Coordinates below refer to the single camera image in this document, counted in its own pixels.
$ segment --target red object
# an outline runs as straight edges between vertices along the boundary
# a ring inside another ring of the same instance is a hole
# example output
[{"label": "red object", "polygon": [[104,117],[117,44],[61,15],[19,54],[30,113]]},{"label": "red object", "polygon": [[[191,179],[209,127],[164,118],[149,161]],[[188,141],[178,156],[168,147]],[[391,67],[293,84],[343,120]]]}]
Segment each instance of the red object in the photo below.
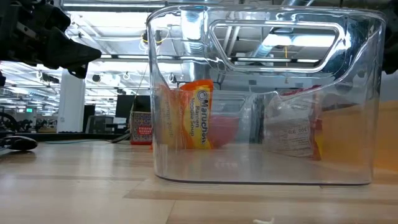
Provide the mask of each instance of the red object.
[{"label": "red object", "polygon": [[314,86],[312,86],[310,88],[300,88],[300,89],[297,89],[297,90],[292,90],[292,91],[288,91],[286,93],[282,93],[281,95],[282,96],[291,96],[291,95],[294,95],[294,94],[297,94],[297,93],[301,93],[301,92],[304,92],[304,91],[307,91],[307,90],[313,90],[313,89],[318,88],[320,86],[321,85],[314,85]]},{"label": "red object", "polygon": [[233,141],[238,132],[238,126],[239,118],[210,115],[207,138],[213,149],[217,149]]},{"label": "red object", "polygon": [[150,135],[150,134],[152,134],[152,127],[151,126],[140,126],[140,127],[138,127],[137,132],[140,135]]}]

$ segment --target desk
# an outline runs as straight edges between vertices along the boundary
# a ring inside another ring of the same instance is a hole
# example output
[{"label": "desk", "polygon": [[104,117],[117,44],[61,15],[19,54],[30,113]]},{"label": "desk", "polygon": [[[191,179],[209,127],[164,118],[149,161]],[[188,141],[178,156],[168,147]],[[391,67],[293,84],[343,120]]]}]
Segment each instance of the desk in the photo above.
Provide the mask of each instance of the desk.
[{"label": "desk", "polygon": [[398,223],[398,173],[365,187],[178,184],[147,146],[104,141],[0,154],[0,223]]}]

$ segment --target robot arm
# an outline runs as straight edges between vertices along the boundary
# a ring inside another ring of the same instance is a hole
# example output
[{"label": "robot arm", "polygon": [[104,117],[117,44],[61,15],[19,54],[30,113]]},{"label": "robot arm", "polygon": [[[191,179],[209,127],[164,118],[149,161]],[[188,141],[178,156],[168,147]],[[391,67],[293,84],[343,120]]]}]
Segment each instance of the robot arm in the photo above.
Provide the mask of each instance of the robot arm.
[{"label": "robot arm", "polygon": [[51,69],[63,67],[85,78],[88,63],[101,51],[64,34],[71,21],[49,0],[0,1],[0,61],[24,62]]}]

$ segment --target computer mouse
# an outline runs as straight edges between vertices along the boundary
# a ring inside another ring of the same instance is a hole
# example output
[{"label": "computer mouse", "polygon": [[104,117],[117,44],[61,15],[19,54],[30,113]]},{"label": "computer mouse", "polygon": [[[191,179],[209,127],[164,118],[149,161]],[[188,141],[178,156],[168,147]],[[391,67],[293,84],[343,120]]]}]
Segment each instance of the computer mouse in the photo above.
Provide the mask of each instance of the computer mouse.
[{"label": "computer mouse", "polygon": [[31,150],[37,147],[37,141],[24,136],[9,136],[0,140],[0,145],[12,150]]}]

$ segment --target computer monitor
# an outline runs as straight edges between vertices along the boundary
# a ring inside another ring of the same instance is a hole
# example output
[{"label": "computer monitor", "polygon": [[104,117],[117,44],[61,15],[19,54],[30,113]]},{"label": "computer monitor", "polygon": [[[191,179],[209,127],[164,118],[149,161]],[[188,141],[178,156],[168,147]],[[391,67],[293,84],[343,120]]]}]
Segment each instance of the computer monitor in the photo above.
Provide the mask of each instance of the computer monitor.
[{"label": "computer monitor", "polygon": [[[134,97],[134,95],[118,95],[115,117],[127,119],[130,117]],[[134,111],[150,112],[150,96],[137,96]]]}]

